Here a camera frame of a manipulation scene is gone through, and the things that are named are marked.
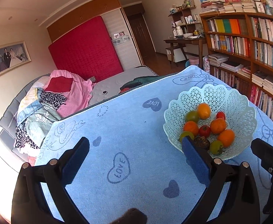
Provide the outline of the large green tomato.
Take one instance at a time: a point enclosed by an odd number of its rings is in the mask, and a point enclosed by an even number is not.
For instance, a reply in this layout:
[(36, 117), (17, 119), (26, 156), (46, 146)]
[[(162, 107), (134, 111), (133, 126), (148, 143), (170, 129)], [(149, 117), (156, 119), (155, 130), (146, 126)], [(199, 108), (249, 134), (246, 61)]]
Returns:
[(192, 110), (192, 111), (189, 111), (187, 114), (186, 114), (186, 122), (188, 121), (193, 121), (195, 123), (198, 123), (199, 121), (199, 115), (198, 115), (198, 112), (196, 110)]

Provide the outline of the oval orange kumquat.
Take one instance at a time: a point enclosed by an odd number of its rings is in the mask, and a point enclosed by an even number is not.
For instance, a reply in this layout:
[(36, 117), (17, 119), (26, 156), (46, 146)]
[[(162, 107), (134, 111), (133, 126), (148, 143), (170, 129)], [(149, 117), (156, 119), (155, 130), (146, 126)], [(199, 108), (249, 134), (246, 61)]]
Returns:
[(235, 133), (231, 129), (222, 131), (217, 137), (217, 140), (223, 144), (224, 148), (228, 148), (233, 143), (234, 139)]

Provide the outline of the pink waste bin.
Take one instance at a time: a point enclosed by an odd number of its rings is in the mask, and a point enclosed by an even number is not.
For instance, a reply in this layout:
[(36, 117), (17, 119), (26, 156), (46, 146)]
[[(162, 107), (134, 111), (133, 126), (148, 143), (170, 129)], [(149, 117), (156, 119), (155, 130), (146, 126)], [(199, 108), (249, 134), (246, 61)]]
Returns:
[(190, 65), (199, 65), (199, 57), (190, 57), (189, 58)]

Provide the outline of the white lattice plastic basket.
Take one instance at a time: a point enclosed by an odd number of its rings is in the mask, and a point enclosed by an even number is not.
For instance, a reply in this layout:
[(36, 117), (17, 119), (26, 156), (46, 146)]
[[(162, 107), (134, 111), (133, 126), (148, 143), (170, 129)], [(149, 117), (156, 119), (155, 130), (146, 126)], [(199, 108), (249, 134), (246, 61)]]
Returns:
[(206, 84), (203, 88), (194, 86), (181, 92), (176, 100), (170, 101), (168, 109), (164, 112), (163, 130), (176, 149), (182, 151), (179, 138), (186, 123), (187, 113), (196, 110), (201, 103), (210, 107), (211, 114), (207, 119), (199, 119), (198, 127), (210, 125), (216, 119), (216, 114), (221, 111), (226, 116), (226, 128), (235, 133), (232, 145), (220, 155), (222, 160), (232, 159), (250, 146), (257, 128), (257, 120), (256, 111), (249, 105), (247, 97), (236, 89)]

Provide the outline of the red cherry tomato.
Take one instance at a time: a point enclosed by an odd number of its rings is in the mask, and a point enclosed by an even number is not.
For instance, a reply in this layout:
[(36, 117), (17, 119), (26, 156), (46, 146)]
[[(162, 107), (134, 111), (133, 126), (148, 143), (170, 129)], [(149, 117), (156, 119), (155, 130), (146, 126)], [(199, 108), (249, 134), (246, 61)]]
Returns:
[(211, 135), (211, 129), (208, 125), (202, 125), (199, 128), (199, 135), (208, 138)]
[(222, 119), (226, 120), (226, 115), (225, 115), (225, 113), (224, 113), (223, 111), (218, 112), (218, 113), (216, 114), (216, 119), (218, 119), (218, 118), (222, 118)]

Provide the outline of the small green tomato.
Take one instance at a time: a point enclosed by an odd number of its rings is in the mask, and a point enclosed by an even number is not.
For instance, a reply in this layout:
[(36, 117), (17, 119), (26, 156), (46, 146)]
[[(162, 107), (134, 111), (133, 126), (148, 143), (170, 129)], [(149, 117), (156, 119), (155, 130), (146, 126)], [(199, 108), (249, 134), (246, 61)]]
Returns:
[(223, 143), (219, 140), (211, 142), (209, 152), (213, 155), (221, 155), (223, 152)]

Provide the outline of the small orange mandarin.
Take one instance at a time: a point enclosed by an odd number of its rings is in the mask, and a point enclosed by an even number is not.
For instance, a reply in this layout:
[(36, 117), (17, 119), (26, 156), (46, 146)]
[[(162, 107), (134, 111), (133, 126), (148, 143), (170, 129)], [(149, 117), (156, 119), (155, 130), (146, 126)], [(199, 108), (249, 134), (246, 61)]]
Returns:
[(191, 132), (194, 136), (197, 136), (199, 133), (199, 127), (195, 121), (187, 121), (184, 124), (183, 131), (189, 131)]

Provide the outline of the dark wooden door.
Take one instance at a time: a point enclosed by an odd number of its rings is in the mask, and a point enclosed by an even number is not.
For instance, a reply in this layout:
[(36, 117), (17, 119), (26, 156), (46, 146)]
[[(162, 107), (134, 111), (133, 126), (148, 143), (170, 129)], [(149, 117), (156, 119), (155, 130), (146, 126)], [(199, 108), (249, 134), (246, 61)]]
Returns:
[(132, 32), (134, 33), (142, 58), (148, 59), (155, 54), (155, 49), (143, 15), (138, 13), (130, 15), (127, 18)]

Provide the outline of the small wooden desk shelf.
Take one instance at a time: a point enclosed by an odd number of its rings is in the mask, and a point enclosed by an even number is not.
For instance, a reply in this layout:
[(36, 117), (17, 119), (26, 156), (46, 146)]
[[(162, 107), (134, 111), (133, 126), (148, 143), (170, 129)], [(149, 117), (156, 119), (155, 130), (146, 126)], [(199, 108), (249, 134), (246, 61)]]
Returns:
[(184, 33), (198, 34), (201, 24), (199, 15), (194, 12), (196, 5), (194, 0), (184, 0), (182, 5), (173, 5), (169, 9), (169, 17), (173, 19), (172, 27), (181, 27)]

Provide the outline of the framed wedding photo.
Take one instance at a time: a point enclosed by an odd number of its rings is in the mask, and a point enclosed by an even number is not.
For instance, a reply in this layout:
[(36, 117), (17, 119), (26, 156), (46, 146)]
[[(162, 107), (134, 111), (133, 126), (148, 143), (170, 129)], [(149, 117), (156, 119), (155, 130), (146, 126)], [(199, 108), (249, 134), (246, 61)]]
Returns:
[(25, 41), (0, 46), (0, 76), (31, 61)]

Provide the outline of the orange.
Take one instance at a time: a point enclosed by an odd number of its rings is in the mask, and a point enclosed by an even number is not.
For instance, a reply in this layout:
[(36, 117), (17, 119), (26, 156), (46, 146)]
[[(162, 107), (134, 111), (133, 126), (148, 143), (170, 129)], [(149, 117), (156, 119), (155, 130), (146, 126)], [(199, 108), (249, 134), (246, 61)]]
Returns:
[(207, 103), (201, 103), (197, 106), (197, 113), (200, 119), (207, 119), (211, 115), (211, 109)]

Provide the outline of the dark brown passion fruit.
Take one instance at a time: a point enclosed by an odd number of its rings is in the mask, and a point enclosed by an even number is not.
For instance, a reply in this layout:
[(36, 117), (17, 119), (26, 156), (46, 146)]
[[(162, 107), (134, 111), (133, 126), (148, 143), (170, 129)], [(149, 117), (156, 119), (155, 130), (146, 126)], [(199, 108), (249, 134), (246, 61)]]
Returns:
[(194, 139), (194, 143), (197, 147), (207, 151), (209, 150), (211, 144), (210, 141), (205, 136), (197, 136)]

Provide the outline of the small green tomato edge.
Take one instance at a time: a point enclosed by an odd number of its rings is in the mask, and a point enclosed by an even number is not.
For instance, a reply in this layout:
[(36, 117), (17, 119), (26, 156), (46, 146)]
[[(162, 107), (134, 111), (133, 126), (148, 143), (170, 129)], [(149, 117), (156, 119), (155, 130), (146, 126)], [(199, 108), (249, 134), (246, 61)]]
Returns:
[(192, 132), (190, 131), (184, 131), (180, 134), (180, 137), (179, 137), (179, 141), (180, 143), (182, 142), (183, 138), (189, 136), (191, 138), (191, 140), (194, 140), (195, 136), (193, 135)]

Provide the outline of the wooden bookshelf with books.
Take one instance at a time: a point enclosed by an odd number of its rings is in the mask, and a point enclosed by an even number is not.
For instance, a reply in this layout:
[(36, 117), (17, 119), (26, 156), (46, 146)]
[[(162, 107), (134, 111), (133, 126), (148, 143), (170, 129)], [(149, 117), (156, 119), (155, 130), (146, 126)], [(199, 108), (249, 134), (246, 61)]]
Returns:
[[(273, 121), (273, 5), (267, 0), (200, 0), (211, 72), (249, 82), (245, 94)], [(231, 69), (232, 64), (240, 69)]]

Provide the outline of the large orange mandarin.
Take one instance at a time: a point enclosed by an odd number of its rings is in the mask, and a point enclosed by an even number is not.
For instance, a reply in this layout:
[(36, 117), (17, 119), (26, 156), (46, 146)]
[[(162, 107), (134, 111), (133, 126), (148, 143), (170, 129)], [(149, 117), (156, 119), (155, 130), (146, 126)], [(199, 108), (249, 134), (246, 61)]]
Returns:
[(210, 124), (210, 128), (212, 134), (218, 135), (226, 129), (226, 121), (223, 118), (214, 119)]

